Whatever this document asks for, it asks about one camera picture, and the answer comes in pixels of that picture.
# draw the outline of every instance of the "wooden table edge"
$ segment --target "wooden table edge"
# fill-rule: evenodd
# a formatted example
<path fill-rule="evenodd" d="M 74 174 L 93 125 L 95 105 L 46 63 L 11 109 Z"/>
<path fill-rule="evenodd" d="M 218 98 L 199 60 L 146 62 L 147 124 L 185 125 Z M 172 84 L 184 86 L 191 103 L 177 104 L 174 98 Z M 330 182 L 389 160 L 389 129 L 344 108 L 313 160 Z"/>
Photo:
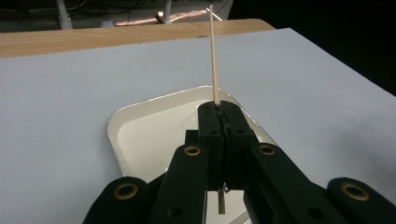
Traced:
<path fill-rule="evenodd" d="M 216 35 L 274 30 L 265 21 L 216 21 Z M 0 58 L 209 36 L 209 22 L 0 34 Z"/>

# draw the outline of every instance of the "white paper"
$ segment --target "white paper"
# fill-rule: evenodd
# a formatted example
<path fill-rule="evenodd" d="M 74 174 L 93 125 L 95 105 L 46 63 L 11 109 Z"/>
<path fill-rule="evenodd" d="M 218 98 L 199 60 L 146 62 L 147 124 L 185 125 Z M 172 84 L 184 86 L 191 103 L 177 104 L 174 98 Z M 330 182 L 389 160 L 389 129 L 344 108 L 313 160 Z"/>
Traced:
<path fill-rule="evenodd" d="M 359 179 L 396 203 L 396 99 L 290 29 L 217 37 L 219 86 L 322 187 Z M 0 60 L 0 217 L 81 223 L 121 176 L 116 109 L 211 84 L 208 38 Z"/>

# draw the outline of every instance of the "metal tray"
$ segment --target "metal tray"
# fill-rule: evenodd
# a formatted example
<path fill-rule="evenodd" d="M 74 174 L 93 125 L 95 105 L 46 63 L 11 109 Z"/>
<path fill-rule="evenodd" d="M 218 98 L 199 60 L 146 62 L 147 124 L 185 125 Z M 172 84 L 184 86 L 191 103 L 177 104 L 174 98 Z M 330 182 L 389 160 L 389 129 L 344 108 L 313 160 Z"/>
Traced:
<path fill-rule="evenodd" d="M 184 144 L 186 130 L 197 129 L 197 108 L 213 101 L 211 86 L 197 87 L 133 105 L 112 114 L 106 132 L 123 175 L 149 182 L 166 172 L 177 147 Z M 220 100 L 239 105 L 226 91 Z M 274 144 L 268 134 L 242 108 L 247 122 L 261 142 Z M 208 192 L 206 223 L 245 223 L 248 214 L 243 192 L 226 194 L 226 215 L 218 215 L 217 193 Z"/>

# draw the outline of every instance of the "wooden stick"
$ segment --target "wooden stick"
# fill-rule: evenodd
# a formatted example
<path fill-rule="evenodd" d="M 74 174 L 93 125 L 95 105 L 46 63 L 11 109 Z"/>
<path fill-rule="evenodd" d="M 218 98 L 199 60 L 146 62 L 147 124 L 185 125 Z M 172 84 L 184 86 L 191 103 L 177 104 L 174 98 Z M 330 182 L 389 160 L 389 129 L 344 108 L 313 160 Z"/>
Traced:
<path fill-rule="evenodd" d="M 213 27 L 213 6 L 210 5 L 210 44 L 212 47 L 212 77 L 213 77 L 213 100 L 215 105 L 219 105 L 219 88 L 218 88 L 218 67 L 216 64 L 216 43 L 215 31 Z"/>

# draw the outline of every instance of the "brass screw hole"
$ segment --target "brass screw hole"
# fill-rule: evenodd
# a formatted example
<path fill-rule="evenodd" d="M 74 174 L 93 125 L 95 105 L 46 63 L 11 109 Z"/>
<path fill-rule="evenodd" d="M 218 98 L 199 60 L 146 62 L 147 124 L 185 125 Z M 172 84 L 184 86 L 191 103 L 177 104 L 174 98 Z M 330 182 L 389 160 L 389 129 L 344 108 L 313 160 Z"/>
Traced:
<path fill-rule="evenodd" d="M 201 149 L 198 147 L 186 147 L 184 148 L 184 153 L 189 156 L 197 156 L 201 153 Z"/>
<path fill-rule="evenodd" d="M 369 193 L 361 187 L 351 184 L 341 184 L 341 190 L 349 197 L 358 201 L 367 201 L 370 199 Z"/>
<path fill-rule="evenodd" d="M 133 198 L 137 193 L 138 187 L 136 184 L 128 183 L 121 184 L 116 189 L 114 189 L 114 198 L 118 200 L 127 200 Z"/>
<path fill-rule="evenodd" d="M 267 156 L 272 156 L 276 153 L 276 151 L 271 147 L 260 147 L 260 152 Z"/>

